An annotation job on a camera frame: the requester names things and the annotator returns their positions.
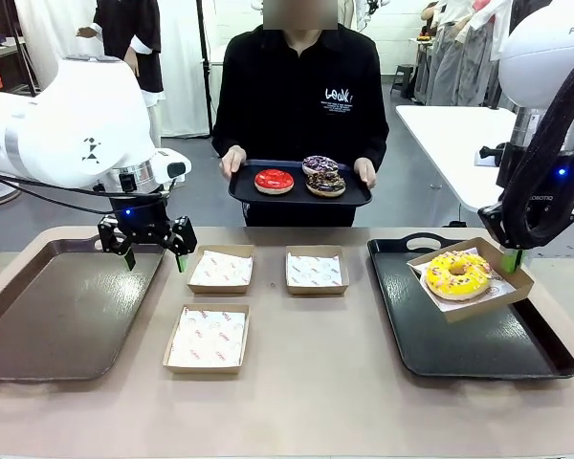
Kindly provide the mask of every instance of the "white wall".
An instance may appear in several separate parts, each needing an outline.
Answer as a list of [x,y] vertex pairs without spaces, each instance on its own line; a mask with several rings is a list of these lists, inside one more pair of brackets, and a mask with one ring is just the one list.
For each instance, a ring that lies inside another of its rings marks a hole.
[[[413,64],[416,45],[409,38],[416,37],[423,27],[421,11],[428,0],[392,0],[373,16],[364,34],[376,41],[384,75],[395,74],[398,64]],[[214,0],[219,45],[261,24],[258,11],[251,8],[251,0]]]

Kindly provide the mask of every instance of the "paper box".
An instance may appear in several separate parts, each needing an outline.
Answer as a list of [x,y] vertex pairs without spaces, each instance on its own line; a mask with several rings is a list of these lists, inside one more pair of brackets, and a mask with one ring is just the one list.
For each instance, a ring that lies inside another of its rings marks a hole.
[[[491,265],[491,268],[504,280],[511,284],[515,290],[506,295],[496,296],[489,300],[477,302],[474,305],[465,305],[463,307],[459,307],[459,302],[456,301],[454,303],[454,309],[451,309],[450,311],[442,311],[448,321],[460,320],[465,317],[482,314],[495,308],[507,306],[517,301],[521,301],[529,295],[529,292],[534,286],[533,279],[521,268],[517,269],[517,271],[514,273],[505,272],[501,268],[502,252],[490,242],[481,237],[460,242],[445,249],[428,253],[427,255],[419,256],[418,258],[409,261],[408,264],[411,267],[417,266],[423,263],[428,263],[432,261],[432,259],[436,256],[441,255],[447,251],[466,251],[472,248],[476,248],[478,250],[478,254],[487,260],[487,262]],[[413,275],[418,276],[419,274],[413,271]],[[427,289],[426,293],[430,296],[434,304],[437,304],[438,297]]]
[[[289,254],[293,256],[312,256],[318,258],[334,258],[338,256],[341,272],[341,285],[335,286],[298,286],[293,285],[289,279]],[[285,274],[287,277],[287,291],[291,295],[342,295],[348,288],[348,272],[346,270],[346,262],[344,261],[344,254],[340,246],[288,246],[285,256]]]
[[[195,294],[231,294],[231,295],[244,295],[249,289],[249,283],[242,285],[226,285],[226,286],[211,286],[211,285],[193,285],[191,278],[196,268],[200,264],[205,251],[216,251],[227,255],[239,256],[241,258],[251,258],[254,260],[254,246],[200,246],[195,254],[191,256],[188,262],[187,283],[189,289]],[[253,264],[251,267],[251,275],[253,275]]]
[[[242,341],[240,347],[240,360],[238,364],[233,366],[176,366],[170,363],[170,354],[173,349],[173,343],[177,332],[179,331],[179,324],[183,311],[188,308],[190,311],[205,311],[205,312],[218,312],[218,313],[243,313],[245,315],[245,323],[242,332]],[[247,347],[247,335],[249,333],[249,306],[246,304],[186,304],[182,310],[179,311],[179,316],[172,329],[170,340],[164,353],[164,367],[172,373],[238,373],[242,367],[242,362],[245,358],[245,350]]]

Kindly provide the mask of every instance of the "person's right hand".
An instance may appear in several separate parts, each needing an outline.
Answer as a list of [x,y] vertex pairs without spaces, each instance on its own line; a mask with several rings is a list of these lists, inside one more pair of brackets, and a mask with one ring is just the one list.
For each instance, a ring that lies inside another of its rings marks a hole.
[[81,27],[77,32],[77,36],[81,38],[94,38],[96,35],[98,35],[98,33],[91,27]]
[[227,179],[230,179],[245,161],[247,161],[247,152],[235,145],[221,159],[221,172]]

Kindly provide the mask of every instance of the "black stool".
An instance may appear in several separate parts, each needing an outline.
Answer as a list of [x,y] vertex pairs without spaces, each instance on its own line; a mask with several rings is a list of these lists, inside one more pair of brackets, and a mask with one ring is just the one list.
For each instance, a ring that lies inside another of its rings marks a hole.
[[410,78],[412,77],[412,73],[414,72],[414,65],[410,64],[402,64],[398,65],[398,70],[395,71],[395,77],[393,78],[393,84],[391,85],[391,92],[394,89],[399,89],[400,94],[403,98],[407,96],[406,92],[408,89],[408,85],[410,84]]

